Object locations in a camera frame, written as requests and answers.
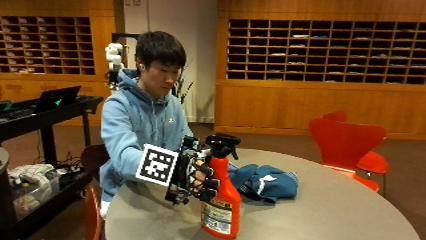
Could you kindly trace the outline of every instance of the wooden cabinet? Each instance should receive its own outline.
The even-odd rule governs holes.
[[[425,84],[426,23],[229,19],[226,79]]]
[[[426,139],[426,2],[218,0],[214,131],[309,134],[345,109]]]
[[[0,72],[95,75],[89,17],[0,17]]]
[[[117,32],[124,32],[120,0],[0,2],[0,100],[33,99],[44,90],[76,85],[80,94],[105,99],[105,47]],[[100,112],[91,125],[100,125]]]

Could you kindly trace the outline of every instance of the bottle label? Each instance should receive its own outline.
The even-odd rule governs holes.
[[[232,204],[213,199],[204,204],[202,224],[213,231],[230,234]]]

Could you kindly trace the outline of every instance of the black hair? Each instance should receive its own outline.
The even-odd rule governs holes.
[[[147,68],[157,60],[180,68],[186,64],[182,44],[172,34],[162,31],[145,32],[139,36],[135,57],[144,62]]]

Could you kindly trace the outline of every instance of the light blue hoodie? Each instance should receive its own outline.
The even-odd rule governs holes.
[[[100,186],[107,202],[125,180],[143,181],[135,175],[144,144],[177,151],[184,136],[193,136],[178,99],[169,93],[154,101],[137,81],[136,69],[120,70],[120,91],[107,98],[103,108],[101,138],[111,159],[100,168]]]

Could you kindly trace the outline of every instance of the orange chair back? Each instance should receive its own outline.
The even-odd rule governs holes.
[[[93,186],[89,184],[85,191],[85,240],[100,239],[103,219],[99,211],[99,198]]]
[[[345,110],[337,110],[334,112],[324,114],[322,118],[333,120],[333,121],[338,121],[338,122],[346,122],[348,115],[346,115]]]
[[[324,117],[309,122],[309,130],[320,146],[322,164],[353,172],[361,158],[386,136],[379,126],[338,122]]]
[[[80,156],[85,171],[99,181],[99,168],[109,160],[105,144],[88,146]]]

